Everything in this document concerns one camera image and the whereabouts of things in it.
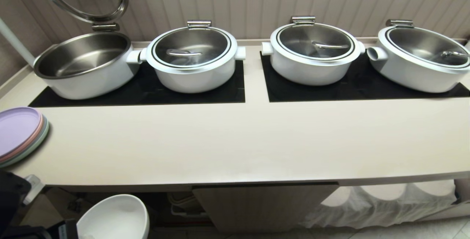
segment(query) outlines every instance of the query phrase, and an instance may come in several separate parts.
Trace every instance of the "white bowl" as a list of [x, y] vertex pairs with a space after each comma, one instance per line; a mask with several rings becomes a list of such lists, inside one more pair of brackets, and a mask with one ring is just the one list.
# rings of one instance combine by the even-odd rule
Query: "white bowl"
[[127, 194], [102, 200], [77, 223], [80, 239], [146, 239], [148, 228], [145, 205]]

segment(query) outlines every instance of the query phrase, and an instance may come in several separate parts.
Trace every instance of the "black mat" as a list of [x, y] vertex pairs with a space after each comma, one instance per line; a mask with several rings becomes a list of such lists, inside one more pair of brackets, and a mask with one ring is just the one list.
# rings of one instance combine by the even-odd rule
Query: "black mat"
[[144, 62], [134, 78], [105, 95], [85, 100], [68, 100], [59, 97], [50, 87], [46, 87], [29, 106], [76, 107], [234, 102], [245, 102], [242, 61], [235, 62], [235, 73], [225, 84], [203, 93], [185, 94], [169, 90], [158, 80], [154, 68]]
[[470, 97], [470, 91], [460, 83], [445, 93], [426, 93], [398, 85], [377, 72], [366, 54], [351, 63], [344, 78], [318, 87], [283, 78], [272, 68], [268, 55], [261, 55], [261, 60], [269, 102]]

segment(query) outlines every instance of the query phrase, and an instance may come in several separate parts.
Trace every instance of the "lid hinge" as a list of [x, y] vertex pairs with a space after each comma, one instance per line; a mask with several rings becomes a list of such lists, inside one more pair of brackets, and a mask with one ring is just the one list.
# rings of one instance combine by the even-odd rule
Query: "lid hinge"
[[207, 28], [211, 26], [211, 20], [188, 20], [188, 28]]
[[107, 24], [95, 24], [91, 25], [91, 28], [94, 32], [115, 32], [118, 31], [119, 24], [117, 23], [107, 23]]
[[295, 24], [315, 24], [315, 16], [292, 16], [290, 23]]
[[385, 22], [385, 25], [387, 27], [390, 27], [390, 26], [408, 27], [408, 28], [414, 28], [415, 27], [413, 25], [413, 20], [399, 20], [399, 19], [388, 19], [387, 22]]

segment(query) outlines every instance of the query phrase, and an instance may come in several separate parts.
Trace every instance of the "countertop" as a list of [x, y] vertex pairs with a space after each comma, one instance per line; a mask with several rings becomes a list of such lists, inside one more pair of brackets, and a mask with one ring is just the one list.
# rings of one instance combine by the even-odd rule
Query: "countertop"
[[[245, 103], [39, 108], [49, 136], [6, 170], [67, 187], [470, 177], [469, 98], [270, 103], [259, 51]], [[45, 87], [28, 74], [0, 110]]]

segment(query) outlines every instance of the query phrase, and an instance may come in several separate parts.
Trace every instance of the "tile floor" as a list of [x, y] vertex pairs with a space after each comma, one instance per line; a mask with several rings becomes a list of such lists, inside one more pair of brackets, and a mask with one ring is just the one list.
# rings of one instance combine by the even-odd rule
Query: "tile floor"
[[148, 239], [470, 239], [470, 217], [391, 227], [295, 229], [275, 234], [223, 234], [213, 228], [157, 228]]

